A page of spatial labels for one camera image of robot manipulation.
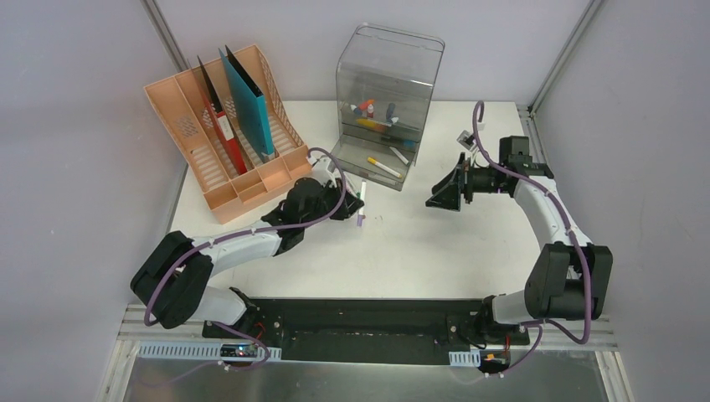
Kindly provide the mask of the white marker purple cap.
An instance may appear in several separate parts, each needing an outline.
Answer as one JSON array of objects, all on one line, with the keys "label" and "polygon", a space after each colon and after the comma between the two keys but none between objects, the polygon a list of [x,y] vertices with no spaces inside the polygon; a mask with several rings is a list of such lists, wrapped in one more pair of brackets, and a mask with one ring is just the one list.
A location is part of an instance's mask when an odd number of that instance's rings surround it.
[{"label": "white marker purple cap", "polygon": [[358,199],[362,202],[357,214],[357,227],[363,226],[363,221],[365,219],[364,204],[367,190],[367,182],[363,179],[360,185],[360,191],[358,192]]}]

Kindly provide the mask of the white marker yellow caps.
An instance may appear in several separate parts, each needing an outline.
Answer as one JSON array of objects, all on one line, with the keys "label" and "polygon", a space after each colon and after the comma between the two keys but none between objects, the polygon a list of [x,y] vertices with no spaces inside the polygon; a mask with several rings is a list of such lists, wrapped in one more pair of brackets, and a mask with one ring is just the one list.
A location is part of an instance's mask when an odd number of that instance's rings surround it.
[{"label": "white marker yellow caps", "polygon": [[394,176],[394,177],[396,177],[396,178],[402,178],[402,174],[401,174],[401,173],[399,173],[398,171],[392,169],[391,167],[386,166],[385,164],[383,164],[383,163],[377,161],[376,159],[374,159],[374,158],[372,158],[372,157],[368,157],[368,158],[367,158],[367,161],[368,161],[370,164],[374,165],[375,167],[382,169],[382,170],[385,171],[387,174],[390,174],[390,175],[392,175],[392,176]]}]

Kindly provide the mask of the white marker green cap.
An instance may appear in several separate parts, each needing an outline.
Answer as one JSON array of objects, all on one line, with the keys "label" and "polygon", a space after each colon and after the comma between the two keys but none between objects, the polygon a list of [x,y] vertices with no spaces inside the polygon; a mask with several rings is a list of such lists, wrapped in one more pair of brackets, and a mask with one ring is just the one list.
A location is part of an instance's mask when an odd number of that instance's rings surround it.
[{"label": "white marker green cap", "polygon": [[389,147],[389,150],[398,158],[398,160],[405,166],[410,164],[410,160],[396,147]]}]

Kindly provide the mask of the blue white small bottle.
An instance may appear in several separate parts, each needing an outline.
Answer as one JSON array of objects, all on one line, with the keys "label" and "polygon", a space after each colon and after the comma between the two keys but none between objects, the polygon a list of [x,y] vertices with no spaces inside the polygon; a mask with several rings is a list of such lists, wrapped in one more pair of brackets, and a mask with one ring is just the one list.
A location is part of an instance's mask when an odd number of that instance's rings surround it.
[{"label": "blue white small bottle", "polygon": [[350,105],[350,108],[352,110],[352,113],[356,116],[361,116],[363,114],[363,110],[356,105]]}]

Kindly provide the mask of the red orange small bottle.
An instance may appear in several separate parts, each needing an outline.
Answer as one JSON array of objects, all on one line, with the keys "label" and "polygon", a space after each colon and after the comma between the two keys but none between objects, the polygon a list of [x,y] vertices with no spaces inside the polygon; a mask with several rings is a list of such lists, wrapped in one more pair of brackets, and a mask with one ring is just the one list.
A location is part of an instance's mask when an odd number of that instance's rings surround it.
[{"label": "red orange small bottle", "polygon": [[361,104],[358,106],[358,108],[359,108],[360,110],[362,110],[362,111],[365,111],[365,110],[367,110],[373,103],[374,103],[374,99],[368,99],[368,100],[364,101],[363,103],[361,103]]}]

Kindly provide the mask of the dark blue small bottle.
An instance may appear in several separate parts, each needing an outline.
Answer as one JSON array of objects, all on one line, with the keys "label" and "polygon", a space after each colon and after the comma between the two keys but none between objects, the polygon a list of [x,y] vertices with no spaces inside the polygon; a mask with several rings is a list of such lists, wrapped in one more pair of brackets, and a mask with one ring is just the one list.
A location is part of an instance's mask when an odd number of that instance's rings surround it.
[{"label": "dark blue small bottle", "polygon": [[394,121],[394,111],[396,105],[393,102],[388,104],[388,108],[385,113],[385,119],[387,122],[392,123]]}]

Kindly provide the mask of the smoked clear drawer box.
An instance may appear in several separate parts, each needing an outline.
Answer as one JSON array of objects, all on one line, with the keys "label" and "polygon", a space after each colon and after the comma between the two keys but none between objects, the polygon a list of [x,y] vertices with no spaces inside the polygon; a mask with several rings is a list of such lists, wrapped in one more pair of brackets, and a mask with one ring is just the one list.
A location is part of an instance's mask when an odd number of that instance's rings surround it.
[{"label": "smoked clear drawer box", "polygon": [[[337,63],[336,90],[340,134],[333,155],[342,168],[361,178],[399,191],[409,170],[416,164],[424,135],[430,103],[445,41],[422,33],[363,23],[356,27]],[[352,113],[350,105],[359,106],[374,99],[374,118]],[[396,107],[399,121],[387,131],[368,129],[357,119],[388,123],[388,104]],[[410,152],[404,140],[418,143]],[[389,150],[398,148],[409,160],[408,166]],[[372,157],[402,174],[396,178],[367,161]]]}]

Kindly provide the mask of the teal folder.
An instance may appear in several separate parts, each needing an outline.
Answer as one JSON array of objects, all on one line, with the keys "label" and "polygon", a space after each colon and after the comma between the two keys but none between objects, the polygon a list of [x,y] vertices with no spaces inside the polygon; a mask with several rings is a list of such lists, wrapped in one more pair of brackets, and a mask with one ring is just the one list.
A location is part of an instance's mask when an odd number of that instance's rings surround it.
[{"label": "teal folder", "polygon": [[275,155],[265,95],[228,46],[219,51],[242,131],[259,160],[269,162]]}]

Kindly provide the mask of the red folder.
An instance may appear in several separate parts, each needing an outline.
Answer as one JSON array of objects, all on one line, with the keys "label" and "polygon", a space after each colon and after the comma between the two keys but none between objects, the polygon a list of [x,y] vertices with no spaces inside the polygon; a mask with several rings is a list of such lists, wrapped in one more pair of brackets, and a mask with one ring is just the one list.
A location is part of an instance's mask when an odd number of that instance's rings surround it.
[{"label": "red folder", "polygon": [[213,123],[213,127],[219,142],[226,151],[227,156],[234,167],[238,175],[248,172],[248,168],[240,151],[239,145],[237,143],[234,129],[231,122],[224,110],[217,91],[214,88],[208,71],[206,70],[202,60],[198,58],[199,63],[199,76],[203,79],[203,88],[201,89],[201,94],[205,107],[208,109],[208,116],[210,121]]}]

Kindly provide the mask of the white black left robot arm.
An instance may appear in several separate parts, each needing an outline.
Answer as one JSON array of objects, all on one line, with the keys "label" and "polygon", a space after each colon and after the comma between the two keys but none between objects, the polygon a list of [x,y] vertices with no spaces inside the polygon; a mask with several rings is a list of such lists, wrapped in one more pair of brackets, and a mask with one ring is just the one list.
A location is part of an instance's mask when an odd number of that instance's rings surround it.
[{"label": "white black left robot arm", "polygon": [[144,323],[166,329],[190,319],[221,322],[234,338],[255,328],[246,296],[208,285],[218,273],[252,260],[281,255],[323,220],[346,220],[364,206],[341,179],[302,178],[268,214],[252,225],[215,238],[166,234],[132,277],[130,288],[147,309]]}]

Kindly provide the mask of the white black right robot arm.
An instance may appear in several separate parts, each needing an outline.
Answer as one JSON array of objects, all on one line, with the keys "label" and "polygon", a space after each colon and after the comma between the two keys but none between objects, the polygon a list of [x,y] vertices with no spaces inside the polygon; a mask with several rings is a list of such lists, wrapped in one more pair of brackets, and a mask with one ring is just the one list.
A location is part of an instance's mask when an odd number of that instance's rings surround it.
[{"label": "white black right robot arm", "polygon": [[558,195],[553,173],[533,161],[526,137],[509,136],[499,142],[499,158],[476,167],[460,155],[454,169],[431,190],[426,206],[460,210],[476,193],[507,194],[526,215],[540,254],[522,290],[489,296],[475,323],[476,335],[496,343],[509,325],[556,320],[597,319],[605,302],[613,255],[595,245],[569,216]]}]

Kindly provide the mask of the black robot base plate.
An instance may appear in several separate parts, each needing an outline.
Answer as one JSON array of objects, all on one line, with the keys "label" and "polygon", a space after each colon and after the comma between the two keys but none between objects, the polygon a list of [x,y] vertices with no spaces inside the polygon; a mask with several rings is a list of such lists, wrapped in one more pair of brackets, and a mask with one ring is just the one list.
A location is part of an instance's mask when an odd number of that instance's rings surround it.
[{"label": "black robot base plate", "polygon": [[335,363],[447,365],[470,347],[527,346],[518,327],[478,317],[480,299],[254,298],[236,329],[281,359]]}]

